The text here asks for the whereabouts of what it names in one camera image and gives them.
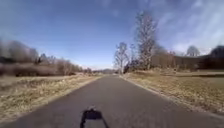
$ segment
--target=paved road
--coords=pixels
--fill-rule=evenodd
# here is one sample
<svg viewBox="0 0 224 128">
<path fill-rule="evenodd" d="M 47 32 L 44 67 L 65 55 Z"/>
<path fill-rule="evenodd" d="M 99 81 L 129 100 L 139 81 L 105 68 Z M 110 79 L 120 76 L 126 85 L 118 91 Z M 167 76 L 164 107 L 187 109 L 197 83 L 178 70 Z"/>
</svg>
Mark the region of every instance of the paved road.
<svg viewBox="0 0 224 128">
<path fill-rule="evenodd" d="M 109 128 L 224 128 L 221 119 L 192 112 L 116 76 L 94 81 L 5 127 L 79 128 L 89 106 L 101 111 Z M 86 118 L 101 117 L 87 111 Z M 86 126 L 100 128 L 100 121 L 87 121 Z"/>
</svg>

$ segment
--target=roadside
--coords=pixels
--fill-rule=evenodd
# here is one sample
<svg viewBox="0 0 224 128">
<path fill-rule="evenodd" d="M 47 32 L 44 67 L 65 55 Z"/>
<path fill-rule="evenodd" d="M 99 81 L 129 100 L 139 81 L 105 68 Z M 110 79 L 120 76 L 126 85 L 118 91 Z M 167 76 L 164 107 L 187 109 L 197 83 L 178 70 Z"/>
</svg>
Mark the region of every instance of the roadside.
<svg viewBox="0 0 224 128">
<path fill-rule="evenodd" d="M 97 75 L 1 78 L 0 124 L 13 121 L 98 78 Z"/>
<path fill-rule="evenodd" d="M 224 114 L 224 79 L 222 73 L 128 73 L 123 76 L 144 88 L 153 89 L 204 110 Z"/>
</svg>

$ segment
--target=road edge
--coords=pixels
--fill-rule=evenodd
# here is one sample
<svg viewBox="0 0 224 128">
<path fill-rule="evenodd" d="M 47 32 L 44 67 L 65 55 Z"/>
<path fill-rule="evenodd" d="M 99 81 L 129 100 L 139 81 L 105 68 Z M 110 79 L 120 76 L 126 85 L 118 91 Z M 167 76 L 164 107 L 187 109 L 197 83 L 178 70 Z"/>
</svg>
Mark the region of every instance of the road edge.
<svg viewBox="0 0 224 128">
<path fill-rule="evenodd" d="M 162 98 L 164 100 L 173 102 L 174 104 L 176 104 L 178 106 L 185 107 L 185 108 L 187 108 L 190 111 L 200 112 L 200 113 L 202 113 L 204 115 L 208 115 L 208 116 L 211 116 L 211 117 L 214 117 L 214 118 L 219 118 L 221 120 L 224 120 L 224 116 L 222 116 L 222 115 L 218 115 L 218 114 L 212 113 L 210 111 L 206 111 L 206 110 L 204 110 L 204 109 L 202 109 L 200 107 L 193 106 L 193 105 L 189 104 L 188 102 L 186 102 L 184 100 L 181 100 L 181 99 L 179 99 L 177 97 L 174 97 L 174 96 L 166 95 L 163 92 L 160 92 L 160 91 L 158 91 L 158 90 L 156 90 L 156 89 L 154 89 L 152 87 L 146 88 L 146 87 L 142 86 L 141 84 L 133 82 L 133 81 L 131 81 L 131 80 L 129 80 L 129 79 L 123 77 L 123 76 L 119 76 L 119 78 L 121 78 L 121 79 L 123 79 L 123 80 L 125 80 L 125 81 L 127 81 L 127 82 L 129 82 L 129 83 L 131 83 L 131 84 L 133 84 L 133 85 L 135 85 L 137 87 L 139 87 L 139 88 L 142 88 L 142 89 L 144 89 L 144 90 L 146 90 L 148 92 L 151 92 L 154 95 L 157 95 L 157 96 L 159 96 L 160 98 Z"/>
</svg>

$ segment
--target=sky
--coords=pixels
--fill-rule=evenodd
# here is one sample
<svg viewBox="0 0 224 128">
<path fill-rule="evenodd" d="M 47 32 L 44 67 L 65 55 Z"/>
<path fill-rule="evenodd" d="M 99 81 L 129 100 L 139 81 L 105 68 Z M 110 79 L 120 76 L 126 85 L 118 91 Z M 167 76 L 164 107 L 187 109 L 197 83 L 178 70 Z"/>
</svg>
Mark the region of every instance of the sky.
<svg viewBox="0 0 224 128">
<path fill-rule="evenodd" d="M 223 0 L 0 0 L 0 38 L 93 69 L 112 68 L 116 45 L 134 43 L 135 17 L 148 10 L 169 51 L 207 54 L 224 44 Z"/>
</svg>

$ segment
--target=dark object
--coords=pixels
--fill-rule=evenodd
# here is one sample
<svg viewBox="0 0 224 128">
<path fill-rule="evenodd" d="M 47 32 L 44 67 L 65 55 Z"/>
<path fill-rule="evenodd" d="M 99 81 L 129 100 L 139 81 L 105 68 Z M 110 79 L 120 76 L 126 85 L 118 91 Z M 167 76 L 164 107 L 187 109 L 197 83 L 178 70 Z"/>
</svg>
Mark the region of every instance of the dark object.
<svg viewBox="0 0 224 128">
<path fill-rule="evenodd" d="M 109 128 L 100 111 L 94 109 L 85 110 L 82 114 L 80 128 L 85 128 L 86 120 L 102 120 L 105 128 Z"/>
</svg>

